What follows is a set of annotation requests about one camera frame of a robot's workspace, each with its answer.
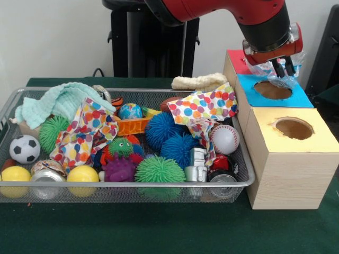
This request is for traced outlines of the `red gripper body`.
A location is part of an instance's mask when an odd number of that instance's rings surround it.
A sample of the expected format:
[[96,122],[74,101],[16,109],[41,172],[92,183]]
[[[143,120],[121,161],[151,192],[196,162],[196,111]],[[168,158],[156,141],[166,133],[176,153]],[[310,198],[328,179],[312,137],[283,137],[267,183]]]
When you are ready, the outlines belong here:
[[301,28],[298,23],[292,23],[289,28],[287,41],[280,47],[268,51],[268,52],[259,52],[251,48],[249,43],[244,39],[243,40],[243,52],[247,61],[252,65],[264,64],[267,61],[276,58],[290,57],[297,53],[302,52],[303,41]]

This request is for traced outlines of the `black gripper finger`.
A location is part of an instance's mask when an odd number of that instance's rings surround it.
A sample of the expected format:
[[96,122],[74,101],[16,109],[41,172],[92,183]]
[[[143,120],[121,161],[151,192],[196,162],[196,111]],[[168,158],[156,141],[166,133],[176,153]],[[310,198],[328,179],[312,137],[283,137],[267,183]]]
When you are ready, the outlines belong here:
[[285,69],[287,71],[287,74],[289,76],[293,76],[296,73],[296,71],[295,71],[291,57],[290,56],[284,56],[284,59],[286,61],[285,62]]
[[272,60],[272,65],[275,70],[276,76],[279,78],[283,78],[285,76],[284,69],[280,63],[278,63],[277,59]]

